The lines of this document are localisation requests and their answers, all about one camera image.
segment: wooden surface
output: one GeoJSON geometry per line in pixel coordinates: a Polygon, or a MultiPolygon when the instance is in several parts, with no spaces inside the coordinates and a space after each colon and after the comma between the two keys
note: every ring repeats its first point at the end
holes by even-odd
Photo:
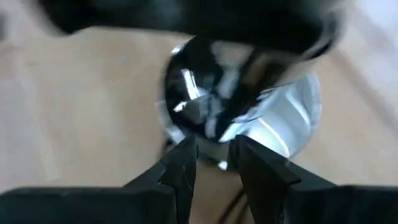
{"type": "MultiPolygon", "coordinates": [[[[101,29],[57,37],[26,2],[0,0],[0,190],[125,184],[159,156],[159,79],[187,37],[101,29]]],[[[337,184],[398,185],[398,3],[347,7],[341,43],[315,68],[319,130],[294,161],[337,184]]],[[[214,223],[239,179],[203,166],[197,178],[192,223],[214,223]]]]}

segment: wooden floor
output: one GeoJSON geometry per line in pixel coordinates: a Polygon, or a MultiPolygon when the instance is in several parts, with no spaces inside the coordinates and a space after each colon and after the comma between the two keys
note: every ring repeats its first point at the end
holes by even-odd
{"type": "MultiPolygon", "coordinates": [[[[26,2],[0,0],[0,190],[125,184],[158,159],[159,78],[187,37],[54,36],[26,2]]],[[[398,2],[382,2],[348,4],[341,43],[315,68],[322,120],[294,161],[338,184],[398,185],[398,2]]],[[[203,166],[197,178],[192,223],[214,223],[239,178],[203,166]]]]}

